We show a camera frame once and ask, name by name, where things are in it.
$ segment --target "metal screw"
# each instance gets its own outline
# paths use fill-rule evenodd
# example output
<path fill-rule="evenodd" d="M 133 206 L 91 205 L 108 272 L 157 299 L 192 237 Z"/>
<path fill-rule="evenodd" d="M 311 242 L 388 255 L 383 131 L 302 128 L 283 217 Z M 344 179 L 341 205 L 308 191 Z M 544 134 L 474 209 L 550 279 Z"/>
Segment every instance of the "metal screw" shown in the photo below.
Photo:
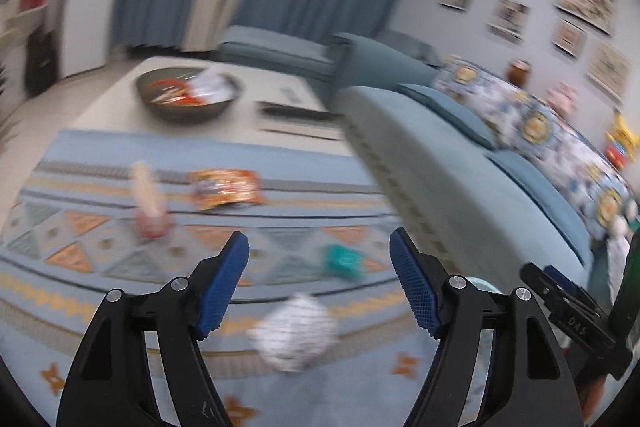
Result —
<path fill-rule="evenodd" d="M 518 288 L 516 290 L 516 296 L 521 301 L 528 301 L 531 298 L 531 292 L 526 288 Z"/>
<path fill-rule="evenodd" d="M 180 292 L 187 288 L 189 285 L 189 280 L 185 279 L 185 277 L 178 277 L 178 279 L 174 279 L 171 281 L 171 289 Z"/>
<path fill-rule="evenodd" d="M 122 292 L 120 290 L 111 290 L 109 293 L 107 293 L 107 300 L 109 302 L 119 301 L 120 297 L 122 297 Z"/>
<path fill-rule="evenodd" d="M 460 275 L 454 275 L 449 277 L 449 284 L 458 290 L 462 290 L 466 286 L 466 279 L 464 277 L 460 277 Z"/>

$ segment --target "sofa cushion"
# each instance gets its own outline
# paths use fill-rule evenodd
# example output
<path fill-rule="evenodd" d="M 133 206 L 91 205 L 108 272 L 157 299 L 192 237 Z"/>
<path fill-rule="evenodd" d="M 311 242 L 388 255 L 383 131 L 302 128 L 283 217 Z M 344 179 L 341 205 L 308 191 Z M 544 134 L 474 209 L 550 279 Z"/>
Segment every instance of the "sofa cushion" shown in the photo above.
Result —
<path fill-rule="evenodd" d="M 431 87 L 416 84 L 399 84 L 398 92 L 431 109 L 443 120 L 449 122 L 469 140 L 489 150 L 497 149 L 494 133 L 487 125 L 464 105 L 460 105 Z"/>
<path fill-rule="evenodd" d="M 444 63 L 433 46 L 404 33 L 382 30 L 376 40 L 432 68 L 441 68 Z"/>
<path fill-rule="evenodd" d="M 487 158 L 527 193 L 561 233 L 580 262 L 587 264 L 591 256 L 589 232 L 571 205 L 538 169 L 513 151 L 491 152 Z"/>
<path fill-rule="evenodd" d="M 216 56 L 222 62 L 330 82 L 334 63 L 325 51 L 316 42 L 246 26 L 230 26 L 216 46 Z"/>
<path fill-rule="evenodd" d="M 327 56 L 335 62 L 335 89 L 348 86 L 396 89 L 398 84 L 431 86 L 438 70 L 373 39 L 350 33 L 326 38 Z"/>

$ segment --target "figurine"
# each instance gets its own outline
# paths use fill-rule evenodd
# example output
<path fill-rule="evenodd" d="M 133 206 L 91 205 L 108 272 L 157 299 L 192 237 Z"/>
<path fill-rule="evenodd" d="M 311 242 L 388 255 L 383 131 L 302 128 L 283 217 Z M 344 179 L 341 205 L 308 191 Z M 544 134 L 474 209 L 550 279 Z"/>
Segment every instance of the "figurine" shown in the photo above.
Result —
<path fill-rule="evenodd" d="M 565 120 L 575 111 L 575 99 L 578 92 L 574 87 L 565 82 L 560 82 L 557 87 L 547 89 L 546 93 L 549 107 L 553 109 L 561 118 Z"/>
<path fill-rule="evenodd" d="M 526 60 L 515 59 L 509 63 L 507 80 L 516 87 L 523 89 L 531 73 L 531 64 Z"/>
<path fill-rule="evenodd" d="M 605 147 L 604 154 L 618 171 L 622 171 L 625 168 L 628 158 L 632 162 L 636 161 L 634 151 L 640 145 L 640 136 L 626 126 L 624 118 L 617 109 L 614 128 L 607 133 L 607 140 L 609 141 Z"/>

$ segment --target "tile floor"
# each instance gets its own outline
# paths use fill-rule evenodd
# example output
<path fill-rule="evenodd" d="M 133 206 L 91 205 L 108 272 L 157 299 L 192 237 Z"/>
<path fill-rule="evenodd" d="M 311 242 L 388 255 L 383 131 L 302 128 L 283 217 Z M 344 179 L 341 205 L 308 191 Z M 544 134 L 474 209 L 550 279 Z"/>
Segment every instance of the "tile floor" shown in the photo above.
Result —
<path fill-rule="evenodd" d="M 15 197 L 58 131 L 141 60 L 113 62 L 67 78 L 32 98 L 0 124 L 0 225 Z"/>

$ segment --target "blue gripper pad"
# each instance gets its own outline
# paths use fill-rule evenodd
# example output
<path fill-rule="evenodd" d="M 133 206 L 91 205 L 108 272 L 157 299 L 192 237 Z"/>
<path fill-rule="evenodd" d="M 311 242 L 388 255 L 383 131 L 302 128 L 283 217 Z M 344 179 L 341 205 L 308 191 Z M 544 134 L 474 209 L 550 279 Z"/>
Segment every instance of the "blue gripper pad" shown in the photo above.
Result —
<path fill-rule="evenodd" d="M 442 323 L 436 293 L 399 230 L 391 234 L 389 254 L 418 326 L 428 330 L 432 337 L 439 337 Z"/>
<path fill-rule="evenodd" d="M 195 329 L 202 339 L 220 327 L 244 267 L 249 262 L 249 240 L 243 233 L 235 233 L 218 257 L 218 270 L 200 300 L 200 318 Z"/>
<path fill-rule="evenodd" d="M 571 279 L 567 278 L 558 268 L 553 265 L 548 264 L 545 266 L 544 272 L 551 277 L 554 281 L 558 283 L 558 285 L 569 295 L 573 295 L 575 297 L 575 284 Z"/>

